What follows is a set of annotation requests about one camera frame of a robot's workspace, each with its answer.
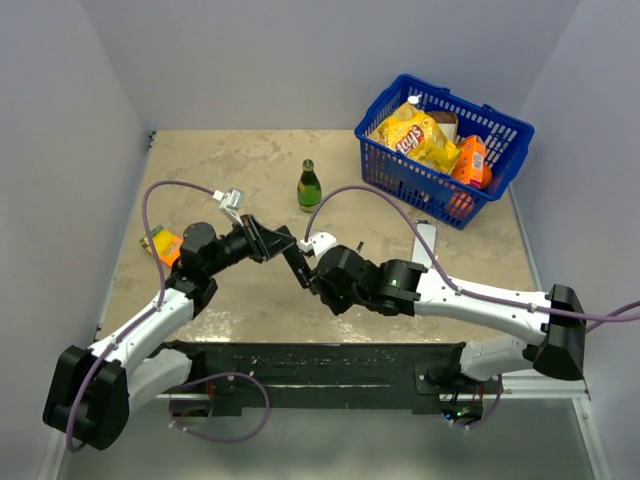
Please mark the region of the black remote control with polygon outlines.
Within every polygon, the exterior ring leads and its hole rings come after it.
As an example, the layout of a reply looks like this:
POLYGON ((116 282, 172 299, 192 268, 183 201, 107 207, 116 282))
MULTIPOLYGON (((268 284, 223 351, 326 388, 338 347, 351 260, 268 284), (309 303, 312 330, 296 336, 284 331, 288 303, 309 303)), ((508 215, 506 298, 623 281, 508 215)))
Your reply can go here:
POLYGON ((312 295, 316 295, 317 289, 311 281, 312 271, 299 248, 292 245, 283 251, 283 256, 300 286, 307 289, 312 295))

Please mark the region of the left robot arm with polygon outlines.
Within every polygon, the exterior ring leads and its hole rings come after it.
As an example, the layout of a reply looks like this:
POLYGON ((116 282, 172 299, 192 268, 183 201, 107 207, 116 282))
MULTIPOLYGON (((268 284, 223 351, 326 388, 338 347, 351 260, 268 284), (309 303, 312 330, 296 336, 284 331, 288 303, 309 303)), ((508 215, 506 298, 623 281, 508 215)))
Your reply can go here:
POLYGON ((263 263, 277 256, 285 258, 303 286, 308 284, 308 264, 285 226, 271 230, 243 215, 226 235, 206 222, 187 227, 179 257, 156 296, 111 335, 60 354, 44 423, 64 433, 73 453, 86 446, 109 447, 133 411, 134 373, 171 333, 208 306, 218 289, 216 275, 245 259, 263 263))

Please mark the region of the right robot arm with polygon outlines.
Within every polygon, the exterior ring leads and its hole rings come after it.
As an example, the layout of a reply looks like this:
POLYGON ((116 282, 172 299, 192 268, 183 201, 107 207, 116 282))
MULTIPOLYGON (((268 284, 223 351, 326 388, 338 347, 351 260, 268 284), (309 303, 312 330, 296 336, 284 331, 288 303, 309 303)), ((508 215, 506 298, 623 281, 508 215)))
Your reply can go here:
POLYGON ((314 255, 312 283, 335 315, 358 305, 383 316, 447 317, 498 331, 497 338, 463 346, 460 359, 446 367, 456 392, 527 369, 558 380, 583 377, 586 325, 568 287, 518 292, 460 282, 406 260, 376 265, 344 245, 314 255))

